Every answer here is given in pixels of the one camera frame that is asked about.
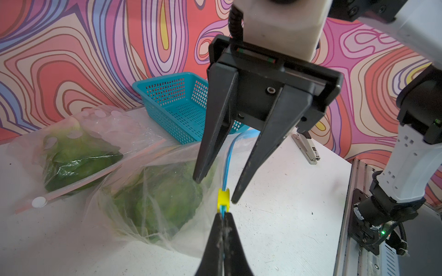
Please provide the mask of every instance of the cabbage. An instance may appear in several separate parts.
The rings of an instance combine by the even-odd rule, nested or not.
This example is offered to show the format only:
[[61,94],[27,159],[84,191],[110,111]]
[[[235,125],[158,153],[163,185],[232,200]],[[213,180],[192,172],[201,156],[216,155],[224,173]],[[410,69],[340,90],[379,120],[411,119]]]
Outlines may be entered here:
[[173,237],[194,217],[216,166],[200,184],[192,179],[194,168],[195,161],[146,166],[129,178],[112,199],[131,232],[153,243],[160,233]]

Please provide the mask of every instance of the yellow clip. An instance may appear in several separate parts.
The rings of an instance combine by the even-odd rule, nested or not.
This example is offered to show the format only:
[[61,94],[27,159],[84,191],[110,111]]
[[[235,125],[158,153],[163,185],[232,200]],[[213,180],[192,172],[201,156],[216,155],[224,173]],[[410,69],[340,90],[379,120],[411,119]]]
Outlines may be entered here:
[[230,190],[223,191],[221,188],[218,190],[218,213],[220,213],[220,206],[226,206],[226,211],[230,209]]

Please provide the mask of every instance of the psychedelic wallpaper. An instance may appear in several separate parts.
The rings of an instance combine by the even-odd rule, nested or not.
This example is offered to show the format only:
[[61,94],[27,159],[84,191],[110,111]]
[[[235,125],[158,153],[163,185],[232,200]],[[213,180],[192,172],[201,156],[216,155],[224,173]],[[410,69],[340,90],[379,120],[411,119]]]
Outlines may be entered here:
[[[139,106],[135,81],[194,72],[229,35],[233,0],[0,1],[0,140],[84,108]],[[395,100],[430,63],[359,22],[328,19],[313,62],[345,76],[312,136],[341,157],[385,167],[397,136]],[[442,173],[425,195],[441,204]]]

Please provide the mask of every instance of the blue cable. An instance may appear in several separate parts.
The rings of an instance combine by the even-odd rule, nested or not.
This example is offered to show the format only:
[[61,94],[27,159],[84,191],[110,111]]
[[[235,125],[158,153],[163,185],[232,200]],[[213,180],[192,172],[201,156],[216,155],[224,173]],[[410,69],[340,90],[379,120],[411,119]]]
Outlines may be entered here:
[[[246,138],[253,138],[259,135],[259,131],[256,129],[251,129],[248,131],[245,131],[243,133],[240,133],[238,136],[236,136],[232,143],[230,144],[229,147],[229,151],[227,152],[227,158],[225,161],[225,166],[224,166],[224,176],[223,176],[223,181],[222,181],[222,190],[225,191],[227,188],[227,177],[229,176],[229,165],[230,165],[230,159],[232,157],[232,152],[233,152],[233,146],[235,145],[235,142],[238,138],[240,137],[246,137]],[[221,205],[220,206],[220,212],[222,214],[222,217],[224,218],[224,213],[226,212],[226,206]]]

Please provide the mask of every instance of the clear plastic bag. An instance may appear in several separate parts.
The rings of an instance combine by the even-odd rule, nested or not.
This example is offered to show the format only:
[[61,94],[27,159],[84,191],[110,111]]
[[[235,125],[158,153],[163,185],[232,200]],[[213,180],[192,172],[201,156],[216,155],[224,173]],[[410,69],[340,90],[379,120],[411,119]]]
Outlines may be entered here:
[[[51,200],[98,184],[104,175],[90,176],[160,140],[124,110],[98,106],[17,137],[7,153],[16,157],[46,192],[53,193],[47,198]],[[74,183],[75,189],[65,189]],[[35,187],[27,201],[42,196],[44,190]]]
[[[228,136],[200,184],[192,179],[200,143],[161,148],[124,162],[90,197],[84,223],[100,236],[113,233],[201,257],[217,212],[227,149],[236,136]],[[256,136],[243,135],[234,152],[250,151]]]

